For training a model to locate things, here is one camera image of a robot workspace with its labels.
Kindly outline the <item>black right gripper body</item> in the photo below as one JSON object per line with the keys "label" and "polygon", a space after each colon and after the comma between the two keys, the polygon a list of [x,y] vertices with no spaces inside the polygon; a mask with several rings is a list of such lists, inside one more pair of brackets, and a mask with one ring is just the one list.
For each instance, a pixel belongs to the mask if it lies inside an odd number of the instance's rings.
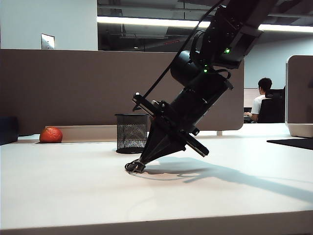
{"label": "black right gripper body", "polygon": [[151,122],[155,121],[169,138],[188,145],[204,157],[208,155],[209,150],[190,135],[199,133],[195,125],[205,114],[208,105],[202,98],[202,93],[194,88],[199,78],[200,75],[195,83],[186,86],[170,104],[164,100],[157,103],[149,102],[140,93],[133,95],[133,102],[147,112],[152,118]]}

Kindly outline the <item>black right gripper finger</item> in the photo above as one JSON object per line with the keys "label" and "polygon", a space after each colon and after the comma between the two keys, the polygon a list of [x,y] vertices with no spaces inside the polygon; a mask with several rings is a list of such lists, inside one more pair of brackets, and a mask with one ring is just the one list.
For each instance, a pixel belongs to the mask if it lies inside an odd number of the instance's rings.
{"label": "black right gripper finger", "polygon": [[168,135],[162,130],[155,121],[151,122],[150,132],[144,151],[140,156],[140,162],[147,163],[167,155],[169,152]]}
{"label": "black right gripper finger", "polygon": [[147,146],[145,147],[145,163],[147,164],[160,157],[185,150],[184,144],[172,140],[168,135],[158,137],[153,134],[148,137]]}

